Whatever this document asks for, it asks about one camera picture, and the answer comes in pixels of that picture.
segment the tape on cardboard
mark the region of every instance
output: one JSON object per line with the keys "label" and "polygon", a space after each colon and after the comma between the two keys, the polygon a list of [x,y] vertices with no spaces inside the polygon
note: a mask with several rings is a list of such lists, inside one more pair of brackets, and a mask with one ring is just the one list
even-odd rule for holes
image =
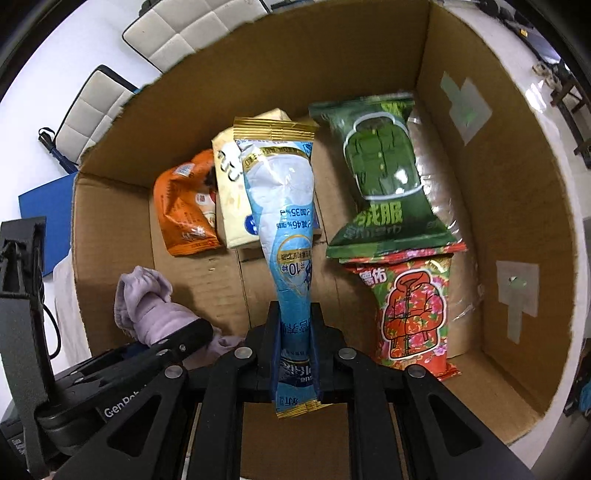
{"label": "tape on cardboard", "polygon": [[492,110],[469,78],[460,89],[447,72],[443,72],[440,86],[452,103],[449,116],[467,145],[491,117]]}
{"label": "tape on cardboard", "polygon": [[522,314],[538,316],[540,267],[538,264],[497,261],[496,282],[499,302],[507,308],[507,338],[519,343]]}

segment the blue snack bag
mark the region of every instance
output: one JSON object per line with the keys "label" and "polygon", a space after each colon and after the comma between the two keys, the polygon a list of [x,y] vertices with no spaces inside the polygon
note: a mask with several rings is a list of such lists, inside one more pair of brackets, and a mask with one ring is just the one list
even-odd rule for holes
{"label": "blue snack bag", "polygon": [[234,140],[252,216],[281,310],[281,353],[275,410],[291,417],[316,410],[309,361],[315,126],[236,118]]}

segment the chair backrest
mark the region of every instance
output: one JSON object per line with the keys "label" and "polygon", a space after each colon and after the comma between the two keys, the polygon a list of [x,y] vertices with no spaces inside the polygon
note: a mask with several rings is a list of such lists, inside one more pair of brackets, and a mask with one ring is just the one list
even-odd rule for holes
{"label": "chair backrest", "polygon": [[165,72],[237,26],[268,12],[262,0],[160,0],[142,7],[124,41]]}
{"label": "chair backrest", "polygon": [[80,165],[84,150],[97,143],[137,88],[100,65],[72,102],[55,137],[57,149]]}

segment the black cable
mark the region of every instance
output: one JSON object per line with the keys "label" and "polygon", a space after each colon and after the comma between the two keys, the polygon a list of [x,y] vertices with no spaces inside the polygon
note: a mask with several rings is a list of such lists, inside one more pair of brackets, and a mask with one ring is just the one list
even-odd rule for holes
{"label": "black cable", "polygon": [[53,328],[56,329],[56,336],[57,336],[57,346],[56,346],[56,351],[53,352],[50,356],[49,359],[53,360],[55,357],[57,357],[57,355],[60,353],[61,351],[61,335],[60,335],[60,329],[57,327],[57,322],[55,320],[55,318],[53,317],[53,314],[51,313],[51,310],[47,308],[47,306],[45,304],[43,304],[43,310],[45,310],[45,312],[49,315],[49,318],[51,320],[51,322],[53,323]]}

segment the green snack package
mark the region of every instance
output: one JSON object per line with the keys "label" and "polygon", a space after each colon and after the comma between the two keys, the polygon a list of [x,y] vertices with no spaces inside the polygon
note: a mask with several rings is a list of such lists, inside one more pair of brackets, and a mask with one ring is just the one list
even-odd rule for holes
{"label": "green snack package", "polygon": [[342,143],[358,206],[330,241],[328,257],[375,257],[456,242],[423,192],[407,127],[413,107],[410,93],[310,105],[310,116],[327,122]]}

